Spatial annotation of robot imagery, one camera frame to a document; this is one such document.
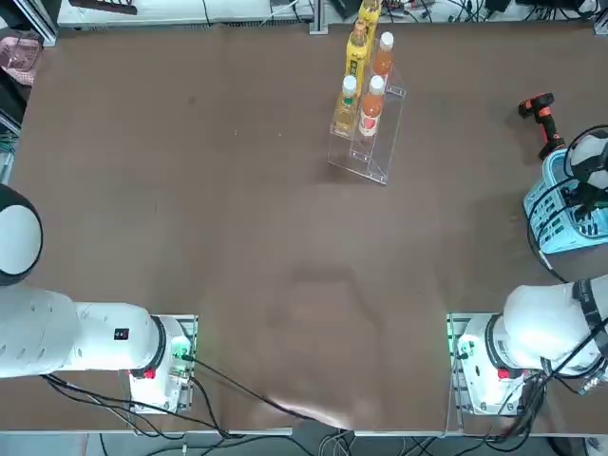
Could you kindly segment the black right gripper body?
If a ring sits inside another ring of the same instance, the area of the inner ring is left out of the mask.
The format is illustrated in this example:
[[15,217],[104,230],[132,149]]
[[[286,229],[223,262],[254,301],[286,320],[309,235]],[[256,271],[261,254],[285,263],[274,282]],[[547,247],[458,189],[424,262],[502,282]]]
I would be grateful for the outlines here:
[[587,215],[603,206],[603,190],[586,182],[579,182],[572,189],[566,188],[563,197],[568,207],[577,206],[576,215]]

